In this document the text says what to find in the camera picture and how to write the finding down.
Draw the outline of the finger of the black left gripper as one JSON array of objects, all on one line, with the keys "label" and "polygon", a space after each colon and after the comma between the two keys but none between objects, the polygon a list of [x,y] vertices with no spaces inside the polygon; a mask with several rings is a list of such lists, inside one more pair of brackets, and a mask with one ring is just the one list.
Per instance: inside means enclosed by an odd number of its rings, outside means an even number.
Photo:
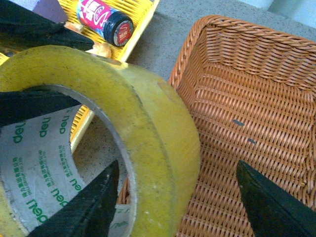
[{"label": "finger of the black left gripper", "polygon": [[44,45],[79,50],[93,48],[93,40],[55,23],[9,0],[0,2],[0,51],[19,52]]},{"label": "finger of the black left gripper", "polygon": [[13,91],[0,93],[0,126],[79,105],[80,102],[57,91]]}]

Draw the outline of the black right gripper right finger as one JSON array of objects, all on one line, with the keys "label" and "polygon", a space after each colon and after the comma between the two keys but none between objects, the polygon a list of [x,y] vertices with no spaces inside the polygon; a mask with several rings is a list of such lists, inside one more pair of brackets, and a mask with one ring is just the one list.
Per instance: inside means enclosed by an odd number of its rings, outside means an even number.
[{"label": "black right gripper right finger", "polygon": [[316,235],[316,213],[242,160],[237,181],[256,237]]}]

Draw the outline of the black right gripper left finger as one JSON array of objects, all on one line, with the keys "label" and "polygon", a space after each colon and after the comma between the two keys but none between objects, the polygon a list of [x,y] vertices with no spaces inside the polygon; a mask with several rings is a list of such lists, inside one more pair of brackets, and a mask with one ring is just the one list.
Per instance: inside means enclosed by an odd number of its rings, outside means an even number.
[{"label": "black right gripper left finger", "polygon": [[119,164],[113,161],[30,237],[106,237],[118,198]]}]

